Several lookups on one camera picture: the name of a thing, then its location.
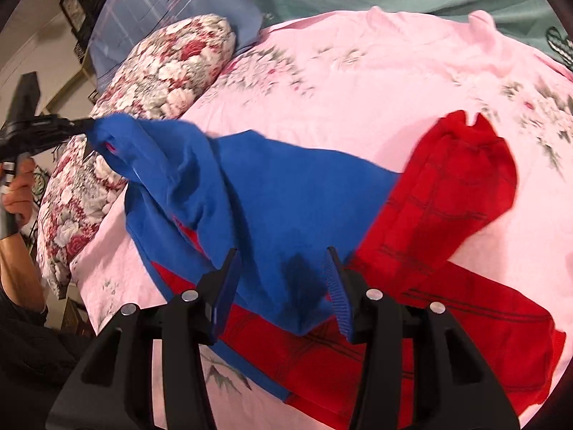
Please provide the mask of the person's left hand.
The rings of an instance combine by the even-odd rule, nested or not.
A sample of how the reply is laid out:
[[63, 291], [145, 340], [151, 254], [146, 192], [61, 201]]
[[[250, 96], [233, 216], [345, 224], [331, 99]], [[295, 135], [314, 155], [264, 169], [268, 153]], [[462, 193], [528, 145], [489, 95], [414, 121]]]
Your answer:
[[19, 162], [18, 172], [8, 189], [2, 194], [2, 206], [15, 217], [19, 228], [25, 226], [33, 214], [34, 169], [36, 163], [30, 156]]

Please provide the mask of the person's left forearm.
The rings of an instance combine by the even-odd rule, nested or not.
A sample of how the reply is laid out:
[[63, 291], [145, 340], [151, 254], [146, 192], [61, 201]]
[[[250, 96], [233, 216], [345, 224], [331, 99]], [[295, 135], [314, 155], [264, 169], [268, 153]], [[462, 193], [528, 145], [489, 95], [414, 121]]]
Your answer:
[[38, 314], [45, 309], [37, 267], [19, 233], [1, 240], [1, 284], [15, 305]]

